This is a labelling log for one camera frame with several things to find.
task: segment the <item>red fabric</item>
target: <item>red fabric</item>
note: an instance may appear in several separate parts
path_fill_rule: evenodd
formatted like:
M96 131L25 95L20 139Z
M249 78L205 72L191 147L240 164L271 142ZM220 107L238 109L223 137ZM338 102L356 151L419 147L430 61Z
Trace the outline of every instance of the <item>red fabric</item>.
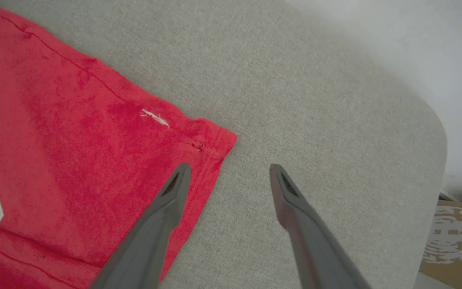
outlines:
M190 163L163 278L235 140L0 9L0 288L87 287L176 166Z

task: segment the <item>white wall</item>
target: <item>white wall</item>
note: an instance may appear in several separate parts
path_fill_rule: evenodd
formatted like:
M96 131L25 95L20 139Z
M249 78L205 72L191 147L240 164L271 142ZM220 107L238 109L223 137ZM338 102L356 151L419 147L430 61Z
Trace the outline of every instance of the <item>white wall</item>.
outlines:
M447 132L444 188L462 200L462 0L288 0L326 17L434 108Z

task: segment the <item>cardboard box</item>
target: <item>cardboard box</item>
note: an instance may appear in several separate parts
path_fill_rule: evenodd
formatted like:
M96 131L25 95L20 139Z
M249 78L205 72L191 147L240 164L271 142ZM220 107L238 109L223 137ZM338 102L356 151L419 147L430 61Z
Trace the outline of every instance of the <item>cardboard box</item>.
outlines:
M462 203L438 202L420 272L462 289Z

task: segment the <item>white printed logo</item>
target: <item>white printed logo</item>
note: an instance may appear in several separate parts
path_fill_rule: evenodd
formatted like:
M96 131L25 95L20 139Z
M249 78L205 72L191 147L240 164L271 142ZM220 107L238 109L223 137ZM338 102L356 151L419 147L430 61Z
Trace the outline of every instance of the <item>white printed logo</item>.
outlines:
M462 260L462 208L436 207L423 260L433 264Z

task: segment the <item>gray fabric surface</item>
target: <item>gray fabric surface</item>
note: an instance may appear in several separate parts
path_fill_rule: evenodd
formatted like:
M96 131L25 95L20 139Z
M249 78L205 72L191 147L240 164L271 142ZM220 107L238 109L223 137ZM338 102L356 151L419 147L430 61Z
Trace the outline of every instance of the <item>gray fabric surface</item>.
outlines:
M189 117L238 135L162 289L299 288L268 166L374 289L409 289L446 162L434 112L282 0L0 0Z

